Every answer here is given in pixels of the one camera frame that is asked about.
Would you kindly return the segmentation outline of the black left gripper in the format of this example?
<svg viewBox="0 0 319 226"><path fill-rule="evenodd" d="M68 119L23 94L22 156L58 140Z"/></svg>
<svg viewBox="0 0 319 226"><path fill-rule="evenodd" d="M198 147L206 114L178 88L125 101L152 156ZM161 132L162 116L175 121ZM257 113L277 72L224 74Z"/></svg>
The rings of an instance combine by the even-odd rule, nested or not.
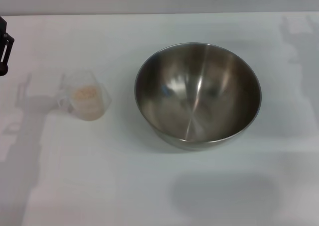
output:
<svg viewBox="0 0 319 226"><path fill-rule="evenodd" d="M8 60L14 43L14 38L6 32L7 22L0 17L0 76L8 73Z"/></svg>

